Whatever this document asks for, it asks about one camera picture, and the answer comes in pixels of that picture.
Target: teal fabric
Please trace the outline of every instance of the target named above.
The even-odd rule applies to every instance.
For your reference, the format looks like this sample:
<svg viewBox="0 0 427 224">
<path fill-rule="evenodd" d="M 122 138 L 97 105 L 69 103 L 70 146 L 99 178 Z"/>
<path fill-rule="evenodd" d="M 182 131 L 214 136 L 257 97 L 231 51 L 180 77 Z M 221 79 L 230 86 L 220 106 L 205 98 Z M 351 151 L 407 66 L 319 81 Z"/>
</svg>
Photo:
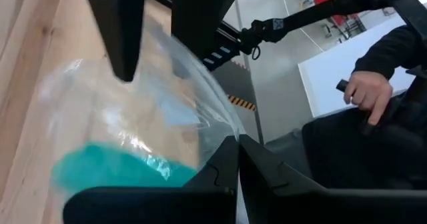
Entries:
<svg viewBox="0 0 427 224">
<path fill-rule="evenodd" d="M 111 147 L 88 142 L 67 154 L 52 169 L 53 184 L 76 193 L 91 187 L 181 187 L 197 174 L 195 169 L 168 161 L 169 178 L 150 167 L 144 159 Z"/>
</svg>

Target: person's hand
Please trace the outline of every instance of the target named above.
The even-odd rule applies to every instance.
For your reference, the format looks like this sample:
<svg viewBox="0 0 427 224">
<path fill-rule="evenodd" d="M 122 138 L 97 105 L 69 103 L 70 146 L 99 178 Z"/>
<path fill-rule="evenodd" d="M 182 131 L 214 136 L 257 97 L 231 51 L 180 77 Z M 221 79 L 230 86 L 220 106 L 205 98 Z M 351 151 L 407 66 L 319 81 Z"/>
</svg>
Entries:
<svg viewBox="0 0 427 224">
<path fill-rule="evenodd" d="M 361 110 L 372 111 L 368 123 L 377 125 L 392 94 L 393 87 L 383 75 L 371 71 L 355 71 L 348 81 L 344 101 L 347 104 L 351 101 Z"/>
</svg>

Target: concrete floor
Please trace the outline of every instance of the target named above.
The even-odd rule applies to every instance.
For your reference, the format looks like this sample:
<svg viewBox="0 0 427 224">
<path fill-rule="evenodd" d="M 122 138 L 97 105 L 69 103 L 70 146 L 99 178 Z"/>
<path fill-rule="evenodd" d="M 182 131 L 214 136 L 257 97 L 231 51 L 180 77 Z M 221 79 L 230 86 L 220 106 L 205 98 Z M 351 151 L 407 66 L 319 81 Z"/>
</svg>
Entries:
<svg viewBox="0 0 427 224">
<path fill-rule="evenodd" d="M 225 21 L 236 29 L 250 27 L 254 19 L 287 17 L 300 10 L 300 0 L 236 0 Z M 271 141 L 311 118 L 298 63 L 336 45 L 325 38 L 320 23 L 289 33 L 278 43 L 262 43 L 261 56 L 253 61 L 241 55 L 235 61 L 245 63 L 252 72 L 264 141 Z M 258 139 L 254 114 L 236 107 L 248 135 Z"/>
</svg>

